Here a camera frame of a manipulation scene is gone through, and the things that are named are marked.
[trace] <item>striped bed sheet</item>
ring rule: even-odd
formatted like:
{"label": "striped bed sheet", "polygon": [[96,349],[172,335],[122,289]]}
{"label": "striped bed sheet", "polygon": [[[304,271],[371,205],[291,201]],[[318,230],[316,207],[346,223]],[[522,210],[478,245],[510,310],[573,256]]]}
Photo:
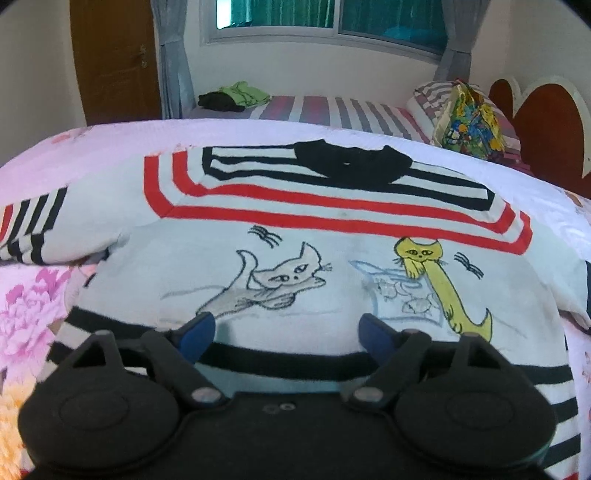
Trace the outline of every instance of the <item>striped bed sheet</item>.
{"label": "striped bed sheet", "polygon": [[266,105],[247,108],[243,112],[216,112],[197,107],[189,118],[283,120],[429,143],[429,138],[405,108],[341,97],[274,96]]}

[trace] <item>green curtain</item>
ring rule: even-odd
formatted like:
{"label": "green curtain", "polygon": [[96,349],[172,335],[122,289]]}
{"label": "green curtain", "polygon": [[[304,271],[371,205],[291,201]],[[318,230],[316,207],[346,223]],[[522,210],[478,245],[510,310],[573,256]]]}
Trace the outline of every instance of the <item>green curtain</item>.
{"label": "green curtain", "polygon": [[441,51],[447,44],[441,0],[343,0],[342,30]]}
{"label": "green curtain", "polygon": [[232,25],[332,28],[334,0],[232,0]]}

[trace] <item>folded clothes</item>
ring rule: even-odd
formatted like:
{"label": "folded clothes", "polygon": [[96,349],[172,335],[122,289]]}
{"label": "folded clothes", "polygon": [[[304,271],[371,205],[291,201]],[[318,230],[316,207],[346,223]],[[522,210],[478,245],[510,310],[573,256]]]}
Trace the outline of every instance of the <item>folded clothes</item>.
{"label": "folded clothes", "polygon": [[209,92],[199,95],[199,106],[217,112],[243,112],[245,107],[237,105],[231,96],[222,92]]}
{"label": "folded clothes", "polygon": [[250,87],[247,82],[236,82],[230,87],[220,87],[218,92],[225,93],[232,97],[237,105],[250,107],[263,105],[271,100],[271,95],[258,88]]}

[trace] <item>metal rivet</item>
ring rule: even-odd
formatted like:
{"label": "metal rivet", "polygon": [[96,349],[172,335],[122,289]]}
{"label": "metal rivet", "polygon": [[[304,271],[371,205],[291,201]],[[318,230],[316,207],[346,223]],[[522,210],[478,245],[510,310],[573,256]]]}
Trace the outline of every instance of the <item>metal rivet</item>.
{"label": "metal rivet", "polygon": [[292,411],[295,410],[296,408],[296,404],[295,403],[282,403],[281,405],[279,405],[279,408],[283,411]]}
{"label": "metal rivet", "polygon": [[215,403],[222,398],[222,393],[215,388],[201,387],[191,393],[191,397],[199,403]]}
{"label": "metal rivet", "polygon": [[361,387],[353,392],[353,396],[365,403],[377,403],[384,397],[384,392],[376,387]]}

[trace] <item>colorful bag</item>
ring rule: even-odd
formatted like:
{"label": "colorful bag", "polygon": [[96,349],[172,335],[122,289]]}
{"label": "colorful bag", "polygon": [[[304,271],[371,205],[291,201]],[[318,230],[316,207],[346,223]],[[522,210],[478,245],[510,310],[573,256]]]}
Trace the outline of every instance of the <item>colorful bag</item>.
{"label": "colorful bag", "polygon": [[433,144],[481,160],[504,162],[505,144],[495,113],[480,93],[459,80],[435,127]]}

